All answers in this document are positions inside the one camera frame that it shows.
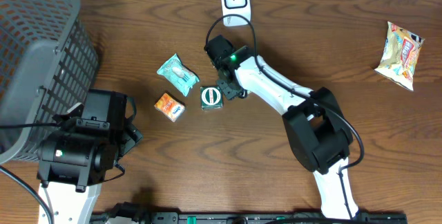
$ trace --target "wooden table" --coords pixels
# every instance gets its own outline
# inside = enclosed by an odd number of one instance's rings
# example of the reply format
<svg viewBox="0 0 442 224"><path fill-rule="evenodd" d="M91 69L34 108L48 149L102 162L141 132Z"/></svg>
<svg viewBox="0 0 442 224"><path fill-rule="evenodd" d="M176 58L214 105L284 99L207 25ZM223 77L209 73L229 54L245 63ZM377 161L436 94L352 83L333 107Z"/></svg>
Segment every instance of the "wooden table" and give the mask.
<svg viewBox="0 0 442 224"><path fill-rule="evenodd" d="M329 88L358 129L365 159L350 171L353 196L369 211L405 212L409 223L442 218L442 0L251 0L259 53L289 79ZM314 177L292 154L281 117L256 95L200 108L199 87L215 84L203 51L220 0L82 0L81 19L103 59L96 88L133 96L144 140L122 160L95 210L129 201L183 212L318 209ZM377 75L387 21L426 38L414 92ZM251 46L247 27L222 33ZM201 82L188 97L156 74L174 53ZM176 122L155 110L168 91L186 104ZM358 156L351 146L351 159ZM37 188L37 164L7 168ZM37 203L1 177L0 223L36 223Z"/></svg>

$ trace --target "plastic basket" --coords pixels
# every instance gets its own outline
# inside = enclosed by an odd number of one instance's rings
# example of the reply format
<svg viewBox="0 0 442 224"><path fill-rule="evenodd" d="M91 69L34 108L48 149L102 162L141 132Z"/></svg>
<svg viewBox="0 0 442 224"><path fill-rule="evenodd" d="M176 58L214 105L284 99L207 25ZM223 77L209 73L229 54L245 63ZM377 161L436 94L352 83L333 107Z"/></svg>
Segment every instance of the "plastic basket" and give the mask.
<svg viewBox="0 0 442 224"><path fill-rule="evenodd" d="M0 125L53 122L84 102L99 62L80 0L0 0ZM38 160L53 127L0 130L0 164Z"/></svg>

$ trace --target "blue snack package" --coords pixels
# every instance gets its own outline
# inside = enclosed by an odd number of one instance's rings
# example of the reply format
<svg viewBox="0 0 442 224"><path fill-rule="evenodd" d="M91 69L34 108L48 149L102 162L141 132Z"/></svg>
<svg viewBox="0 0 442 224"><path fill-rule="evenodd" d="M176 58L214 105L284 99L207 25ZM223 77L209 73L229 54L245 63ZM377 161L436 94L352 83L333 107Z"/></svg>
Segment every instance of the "blue snack package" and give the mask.
<svg viewBox="0 0 442 224"><path fill-rule="evenodd" d="M192 86L199 82L198 76L187 69L181 62L177 54L174 54L157 71L158 75L163 75L170 81L184 96L189 94Z"/></svg>

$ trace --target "green square package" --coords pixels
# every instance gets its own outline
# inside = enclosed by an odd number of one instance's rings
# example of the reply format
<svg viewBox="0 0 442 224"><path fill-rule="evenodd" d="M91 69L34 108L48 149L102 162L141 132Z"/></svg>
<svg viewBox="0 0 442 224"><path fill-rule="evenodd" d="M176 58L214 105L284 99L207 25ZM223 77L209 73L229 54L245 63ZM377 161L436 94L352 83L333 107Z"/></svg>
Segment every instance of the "green square package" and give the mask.
<svg viewBox="0 0 442 224"><path fill-rule="evenodd" d="M201 109L219 109L222 108L222 93L218 86L202 86Z"/></svg>

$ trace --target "chip bag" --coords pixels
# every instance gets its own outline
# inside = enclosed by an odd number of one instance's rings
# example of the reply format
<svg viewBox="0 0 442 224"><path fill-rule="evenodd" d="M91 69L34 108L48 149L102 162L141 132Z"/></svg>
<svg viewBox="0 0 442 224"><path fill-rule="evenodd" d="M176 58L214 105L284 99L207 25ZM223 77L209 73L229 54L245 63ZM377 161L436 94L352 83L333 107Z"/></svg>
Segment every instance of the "chip bag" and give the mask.
<svg viewBox="0 0 442 224"><path fill-rule="evenodd" d="M174 100L169 94L164 93L163 96L155 104L155 108L165 114L172 122L176 121L178 117L184 112L183 104Z"/></svg>
<svg viewBox="0 0 442 224"><path fill-rule="evenodd" d="M418 35L388 22L384 53L375 71L413 91L413 75L423 40Z"/></svg>
<svg viewBox="0 0 442 224"><path fill-rule="evenodd" d="M174 54L157 71L158 75L163 75L170 81L184 96L189 94L192 86L199 82L198 76L187 69L177 54Z"/></svg>

